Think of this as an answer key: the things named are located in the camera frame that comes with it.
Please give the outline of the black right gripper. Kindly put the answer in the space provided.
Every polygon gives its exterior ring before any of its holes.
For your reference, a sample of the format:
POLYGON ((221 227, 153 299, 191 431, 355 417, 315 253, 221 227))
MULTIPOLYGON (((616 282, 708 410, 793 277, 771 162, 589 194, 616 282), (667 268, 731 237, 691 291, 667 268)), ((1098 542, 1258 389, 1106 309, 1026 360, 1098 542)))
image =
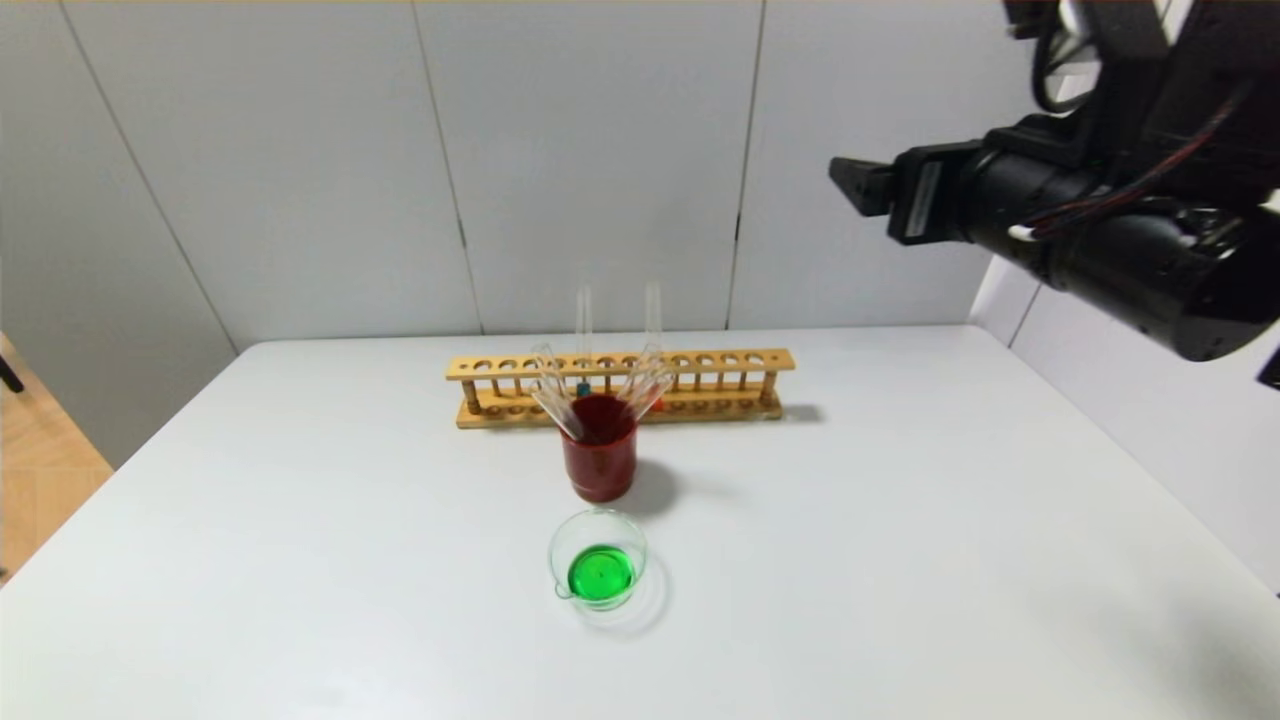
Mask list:
POLYGON ((973 243, 1050 279, 1044 242, 1010 229, 1079 195, 1079 174, 978 141, 910 149, 893 164, 832 158, 828 177, 863 217, 887 217, 904 246, 973 243))

